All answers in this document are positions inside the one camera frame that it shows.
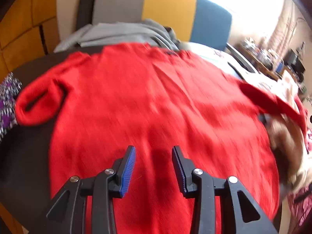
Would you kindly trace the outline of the red knit sweater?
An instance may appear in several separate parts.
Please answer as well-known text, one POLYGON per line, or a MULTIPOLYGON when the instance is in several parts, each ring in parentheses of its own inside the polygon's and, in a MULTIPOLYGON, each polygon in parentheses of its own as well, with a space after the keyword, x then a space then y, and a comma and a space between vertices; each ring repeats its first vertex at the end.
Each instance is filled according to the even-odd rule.
POLYGON ((97 175, 136 149, 124 199, 114 202, 118 233, 188 233, 193 202, 183 198, 171 150, 210 175, 234 175, 268 218, 279 206, 279 174, 261 113, 292 118, 305 110, 237 79, 189 51, 123 43, 76 52, 25 87, 17 122, 56 117, 49 147, 52 195, 69 177, 97 175))

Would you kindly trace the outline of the leopard print purple cloth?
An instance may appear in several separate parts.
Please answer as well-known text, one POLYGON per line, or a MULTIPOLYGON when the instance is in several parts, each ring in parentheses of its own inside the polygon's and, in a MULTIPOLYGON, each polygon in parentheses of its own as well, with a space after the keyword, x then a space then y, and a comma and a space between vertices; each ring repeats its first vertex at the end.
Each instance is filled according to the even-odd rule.
POLYGON ((21 81, 15 78, 14 74, 11 72, 4 78, 4 80, 1 83, 1 97, 0 97, 1 142, 4 136, 7 134, 7 132, 17 125, 15 115, 15 102, 21 89, 22 89, 21 81))

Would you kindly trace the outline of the wooden desk with clutter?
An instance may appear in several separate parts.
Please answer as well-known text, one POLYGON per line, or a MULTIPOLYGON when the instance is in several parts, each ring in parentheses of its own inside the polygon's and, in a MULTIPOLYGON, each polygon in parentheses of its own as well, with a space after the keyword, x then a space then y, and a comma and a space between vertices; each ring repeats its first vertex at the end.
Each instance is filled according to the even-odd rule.
POLYGON ((305 68, 299 54, 289 49, 283 58, 278 58, 273 50, 259 49, 255 43, 245 39, 236 44, 238 51, 262 74, 277 81, 287 71, 296 83, 304 81, 305 68))

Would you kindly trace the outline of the white printed cushion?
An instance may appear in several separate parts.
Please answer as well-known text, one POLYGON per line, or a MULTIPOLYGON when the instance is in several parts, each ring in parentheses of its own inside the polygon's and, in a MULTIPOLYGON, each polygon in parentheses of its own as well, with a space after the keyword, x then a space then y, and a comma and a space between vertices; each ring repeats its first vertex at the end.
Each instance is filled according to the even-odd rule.
POLYGON ((232 75, 238 79, 248 81, 252 79, 252 76, 259 75, 257 70, 252 67, 240 54, 238 55, 238 59, 243 59, 242 65, 237 61, 235 56, 203 44, 180 42, 179 49, 195 53, 207 62, 221 69, 226 74, 232 75))

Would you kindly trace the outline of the grey hooded sweatshirt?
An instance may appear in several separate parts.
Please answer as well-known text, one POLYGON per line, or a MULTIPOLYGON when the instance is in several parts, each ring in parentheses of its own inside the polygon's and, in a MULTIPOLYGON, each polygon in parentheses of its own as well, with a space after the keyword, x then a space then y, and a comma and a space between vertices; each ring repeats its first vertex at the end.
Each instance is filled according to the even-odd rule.
POLYGON ((179 50, 179 40, 172 28, 164 27, 152 19, 146 19, 139 23, 87 24, 61 41, 54 52, 63 52, 73 47, 107 46, 119 43, 148 43, 155 47, 179 50))

